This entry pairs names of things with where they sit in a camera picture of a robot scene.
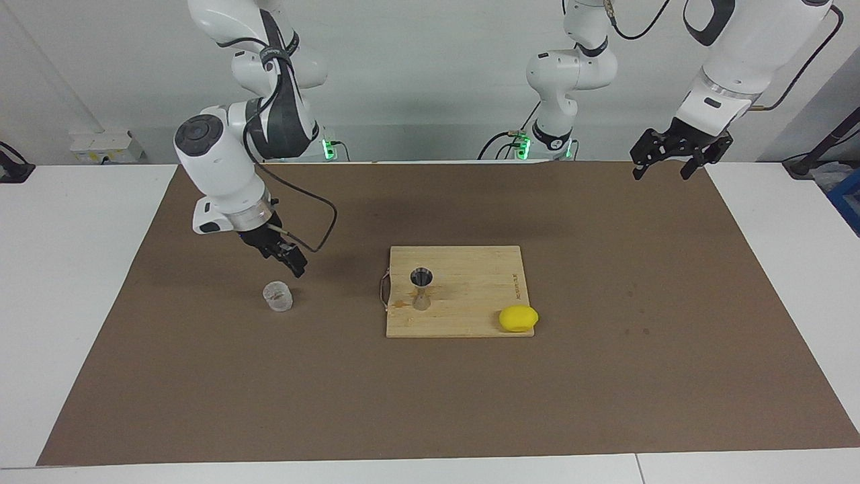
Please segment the clear plastic cup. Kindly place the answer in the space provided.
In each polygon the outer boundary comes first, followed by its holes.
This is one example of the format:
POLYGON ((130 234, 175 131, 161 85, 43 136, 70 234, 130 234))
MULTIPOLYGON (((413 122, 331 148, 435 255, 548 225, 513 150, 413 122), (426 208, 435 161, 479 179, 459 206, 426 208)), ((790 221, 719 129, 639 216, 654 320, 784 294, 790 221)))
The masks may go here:
POLYGON ((262 289, 262 297, 267 306, 276 312, 289 311, 293 307, 293 296, 289 286, 282 281, 267 283, 262 289))

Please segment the steel jigger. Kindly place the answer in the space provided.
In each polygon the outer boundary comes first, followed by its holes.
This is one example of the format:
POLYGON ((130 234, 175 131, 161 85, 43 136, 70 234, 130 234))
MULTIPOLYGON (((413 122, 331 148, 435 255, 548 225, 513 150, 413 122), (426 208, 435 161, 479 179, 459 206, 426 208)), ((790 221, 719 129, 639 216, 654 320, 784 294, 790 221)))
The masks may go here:
POLYGON ((433 281, 433 273, 427 268, 416 268, 411 272, 411 283, 415 289, 412 301, 414 310, 426 311, 431 305, 428 288, 433 281))

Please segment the brown table mat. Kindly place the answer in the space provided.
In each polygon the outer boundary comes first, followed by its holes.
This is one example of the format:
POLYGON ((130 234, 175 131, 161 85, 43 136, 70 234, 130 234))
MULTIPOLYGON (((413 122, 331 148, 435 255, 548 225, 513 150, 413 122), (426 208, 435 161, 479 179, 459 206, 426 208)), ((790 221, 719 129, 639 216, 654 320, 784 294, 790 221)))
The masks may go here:
POLYGON ((298 280, 191 233, 178 171, 38 463, 860 447, 712 180, 678 170, 276 167, 340 209, 298 280), (518 245, 535 335, 386 337, 394 245, 518 245))

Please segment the black stand leg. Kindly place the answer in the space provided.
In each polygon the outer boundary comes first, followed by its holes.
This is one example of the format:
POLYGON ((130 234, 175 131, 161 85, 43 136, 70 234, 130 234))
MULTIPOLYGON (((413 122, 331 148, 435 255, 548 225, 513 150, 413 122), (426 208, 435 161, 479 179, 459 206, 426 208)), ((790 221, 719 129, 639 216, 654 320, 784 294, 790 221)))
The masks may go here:
POLYGON ((790 177, 796 180, 813 179, 811 169, 820 165, 820 160, 825 154, 835 148, 852 140, 860 134, 860 106, 855 108, 841 123, 836 126, 826 138, 823 138, 816 147, 807 153, 794 155, 780 161, 780 165, 786 170, 790 177))

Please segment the clear plastic bag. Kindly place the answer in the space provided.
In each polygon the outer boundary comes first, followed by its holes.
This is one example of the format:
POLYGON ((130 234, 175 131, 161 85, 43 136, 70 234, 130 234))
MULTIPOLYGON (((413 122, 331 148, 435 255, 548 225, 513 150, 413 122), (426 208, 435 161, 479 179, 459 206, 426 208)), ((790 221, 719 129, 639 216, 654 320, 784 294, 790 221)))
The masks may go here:
POLYGON ((815 184, 824 193, 829 193, 836 189, 854 171, 856 169, 847 165, 847 163, 832 161, 811 169, 809 175, 811 175, 815 184))

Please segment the blue crate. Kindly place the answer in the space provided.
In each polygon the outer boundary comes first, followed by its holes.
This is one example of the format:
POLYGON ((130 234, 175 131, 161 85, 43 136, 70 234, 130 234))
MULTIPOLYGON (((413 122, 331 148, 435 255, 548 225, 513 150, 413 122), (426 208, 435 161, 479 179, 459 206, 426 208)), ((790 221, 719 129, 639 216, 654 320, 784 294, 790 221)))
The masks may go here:
POLYGON ((826 198, 860 238, 860 168, 827 191, 826 198))

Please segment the wooden cutting board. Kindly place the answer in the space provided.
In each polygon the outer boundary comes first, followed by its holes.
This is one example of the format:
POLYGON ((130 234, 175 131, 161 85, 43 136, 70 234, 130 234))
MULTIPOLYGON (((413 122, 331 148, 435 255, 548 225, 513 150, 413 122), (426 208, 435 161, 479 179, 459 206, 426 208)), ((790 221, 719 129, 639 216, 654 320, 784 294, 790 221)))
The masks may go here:
POLYGON ((531 305, 518 245, 391 246, 384 279, 385 335, 389 338, 532 337, 507 333, 498 316, 505 307, 531 305), (413 309, 411 272, 433 273, 431 305, 413 309))

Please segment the white power strip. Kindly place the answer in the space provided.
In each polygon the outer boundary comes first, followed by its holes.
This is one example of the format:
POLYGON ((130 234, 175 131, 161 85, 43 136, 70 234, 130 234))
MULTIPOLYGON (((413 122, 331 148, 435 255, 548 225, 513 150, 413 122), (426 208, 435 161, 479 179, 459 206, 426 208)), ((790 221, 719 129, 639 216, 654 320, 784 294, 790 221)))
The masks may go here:
POLYGON ((139 163, 144 157, 144 149, 130 131, 73 135, 69 150, 78 162, 96 165, 139 163))

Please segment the yellow lemon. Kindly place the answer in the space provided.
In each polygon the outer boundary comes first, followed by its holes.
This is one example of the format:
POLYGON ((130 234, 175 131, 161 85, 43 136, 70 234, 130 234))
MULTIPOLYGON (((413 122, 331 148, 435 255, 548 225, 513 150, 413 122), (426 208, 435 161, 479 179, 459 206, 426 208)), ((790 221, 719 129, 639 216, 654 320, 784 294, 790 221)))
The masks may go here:
POLYGON ((513 305, 500 311, 498 322, 507 333, 529 333, 540 321, 538 311, 528 305, 513 305))

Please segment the black clamp mount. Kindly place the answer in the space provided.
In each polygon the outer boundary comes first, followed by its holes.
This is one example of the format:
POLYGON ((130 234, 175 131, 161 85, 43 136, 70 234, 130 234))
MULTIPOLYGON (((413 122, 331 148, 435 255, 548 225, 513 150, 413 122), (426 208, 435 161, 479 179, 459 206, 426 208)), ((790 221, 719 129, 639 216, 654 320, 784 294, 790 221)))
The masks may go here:
POLYGON ((18 150, 0 140, 0 184, 22 184, 35 168, 18 150))

